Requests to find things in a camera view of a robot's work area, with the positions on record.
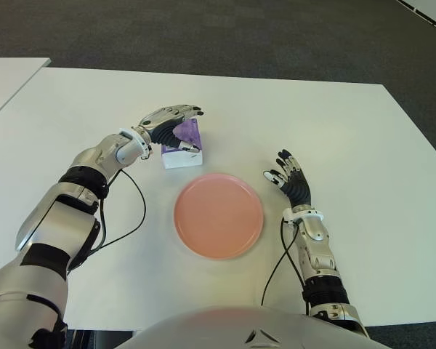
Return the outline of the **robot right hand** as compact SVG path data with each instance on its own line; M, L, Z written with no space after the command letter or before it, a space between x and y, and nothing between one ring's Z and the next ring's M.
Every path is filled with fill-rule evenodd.
M286 149L278 152L276 163L283 173L271 169L263 172L264 177L277 186L289 199L291 208L311 205L311 192L309 183L304 176L299 162Z

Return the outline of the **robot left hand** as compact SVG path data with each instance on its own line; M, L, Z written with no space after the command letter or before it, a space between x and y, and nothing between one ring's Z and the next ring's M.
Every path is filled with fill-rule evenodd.
M201 115L203 115L203 111L195 105L166 106L144 117L140 121L139 127L149 134L152 143L189 153L198 153L199 147L197 145L179 139L173 130L186 120Z

